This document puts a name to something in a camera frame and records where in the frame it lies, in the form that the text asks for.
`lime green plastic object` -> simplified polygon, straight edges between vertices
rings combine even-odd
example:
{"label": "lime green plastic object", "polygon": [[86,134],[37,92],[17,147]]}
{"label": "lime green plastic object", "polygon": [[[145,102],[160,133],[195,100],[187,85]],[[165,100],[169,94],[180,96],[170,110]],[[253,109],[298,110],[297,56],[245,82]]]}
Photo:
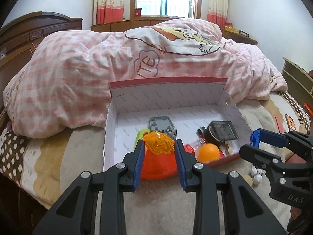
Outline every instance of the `lime green plastic object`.
{"label": "lime green plastic object", "polygon": [[145,132],[150,133],[151,130],[148,129],[148,128],[146,128],[146,129],[140,130],[140,131],[137,133],[137,137],[136,137],[136,140],[135,140],[135,146],[134,146],[134,150],[133,150],[133,151],[135,151],[135,148],[136,148],[136,145],[137,145],[138,140],[140,140],[140,139],[143,138],[143,134],[144,134]]}

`pink checkered blanket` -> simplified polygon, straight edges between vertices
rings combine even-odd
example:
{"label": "pink checkered blanket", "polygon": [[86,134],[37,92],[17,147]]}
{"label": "pink checkered blanket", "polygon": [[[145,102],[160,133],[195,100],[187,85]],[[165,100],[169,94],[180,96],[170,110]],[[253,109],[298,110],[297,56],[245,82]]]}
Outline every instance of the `pink checkered blanket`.
{"label": "pink checkered blanket", "polygon": [[175,19],[124,33],[57,32],[3,92],[15,133],[45,138],[65,127],[104,127],[108,82],[165,76],[228,78],[237,103],[286,91],[276,67],[256,47],[222,38],[219,27],[199,19]]}

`curtain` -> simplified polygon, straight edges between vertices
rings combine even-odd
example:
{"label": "curtain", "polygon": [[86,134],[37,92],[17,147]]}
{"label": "curtain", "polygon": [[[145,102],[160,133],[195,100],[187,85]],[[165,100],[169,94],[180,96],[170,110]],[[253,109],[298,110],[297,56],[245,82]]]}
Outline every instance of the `curtain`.
{"label": "curtain", "polygon": [[94,24],[122,21],[124,0],[94,0]]}
{"label": "curtain", "polygon": [[209,0],[207,21],[217,24],[224,30],[228,10],[228,0]]}

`headboard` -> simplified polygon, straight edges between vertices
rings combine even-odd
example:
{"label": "headboard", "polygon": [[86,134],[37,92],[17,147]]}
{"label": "headboard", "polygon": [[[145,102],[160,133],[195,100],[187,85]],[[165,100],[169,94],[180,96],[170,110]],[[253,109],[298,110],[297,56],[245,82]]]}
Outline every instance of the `headboard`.
{"label": "headboard", "polygon": [[7,119],[2,99],[6,85],[31,59],[46,36],[58,31],[81,30],[82,20],[38,11],[19,17],[0,30],[0,127]]}

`wooden window frame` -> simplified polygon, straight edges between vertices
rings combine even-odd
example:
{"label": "wooden window frame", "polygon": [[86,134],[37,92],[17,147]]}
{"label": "wooden window frame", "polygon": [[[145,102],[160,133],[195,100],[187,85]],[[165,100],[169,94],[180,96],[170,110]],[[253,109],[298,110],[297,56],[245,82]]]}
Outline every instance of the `wooden window frame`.
{"label": "wooden window frame", "polygon": [[[196,0],[196,11],[195,15],[196,18],[201,17],[201,3],[202,0]],[[153,20],[153,19],[158,19],[158,20],[169,20],[171,19],[171,16],[141,16],[141,17],[135,17],[135,0],[130,0],[129,2],[129,19],[130,20]]]}

